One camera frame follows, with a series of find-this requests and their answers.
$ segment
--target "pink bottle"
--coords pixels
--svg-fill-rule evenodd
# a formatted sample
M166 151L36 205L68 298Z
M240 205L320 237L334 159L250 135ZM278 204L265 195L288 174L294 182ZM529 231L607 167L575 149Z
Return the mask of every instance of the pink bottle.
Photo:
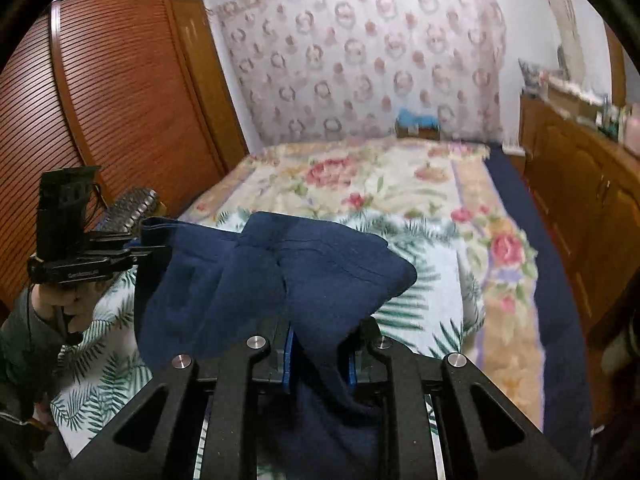
M626 149L634 155L640 156L640 105L631 107L631 115L626 120L625 138Z

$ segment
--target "silver bolt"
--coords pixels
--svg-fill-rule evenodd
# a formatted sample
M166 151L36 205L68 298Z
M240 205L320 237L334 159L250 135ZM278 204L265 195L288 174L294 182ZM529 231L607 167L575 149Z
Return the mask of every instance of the silver bolt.
M391 346L391 339L388 337L382 336L376 339L376 342L374 344L376 345L376 348L379 348L380 350L386 350Z
M191 364L191 357L187 354L180 354L171 359L171 365L174 368L182 369Z
M249 339L246 340L246 345L253 350L258 350L266 344L267 340L261 335L252 335Z
M447 361L449 361L449 364L451 366L454 366L456 368L462 368L464 365L466 365L466 357L464 357L462 354L449 354L449 356L447 357Z

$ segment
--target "curtain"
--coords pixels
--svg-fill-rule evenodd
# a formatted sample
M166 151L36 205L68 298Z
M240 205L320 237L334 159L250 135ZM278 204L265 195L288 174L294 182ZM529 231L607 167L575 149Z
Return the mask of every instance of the curtain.
M586 65L575 19L574 4L571 0L549 0L549 5L560 31L560 41L569 76L571 81L581 85L586 75Z
M391 134L400 108L444 137L502 140L496 0L235 0L216 9L265 145Z

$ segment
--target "triangular cutout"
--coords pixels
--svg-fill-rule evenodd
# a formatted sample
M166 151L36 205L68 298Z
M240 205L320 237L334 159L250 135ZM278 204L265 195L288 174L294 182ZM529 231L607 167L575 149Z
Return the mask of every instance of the triangular cutout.
M498 451L524 440L524 431L502 406L479 384L471 386L471 397L478 410L480 425L489 449Z
M149 451L168 395L166 388L158 388L118 430L113 441L142 453Z

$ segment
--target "person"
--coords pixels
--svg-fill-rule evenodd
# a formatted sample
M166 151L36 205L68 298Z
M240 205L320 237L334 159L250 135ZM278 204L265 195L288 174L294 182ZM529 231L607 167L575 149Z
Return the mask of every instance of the person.
M16 478L53 479L70 460L60 434L43 431L31 417L34 404L52 385L64 344L56 308L72 316L69 333L84 332L106 285L31 285L0 327L0 471L14 471Z

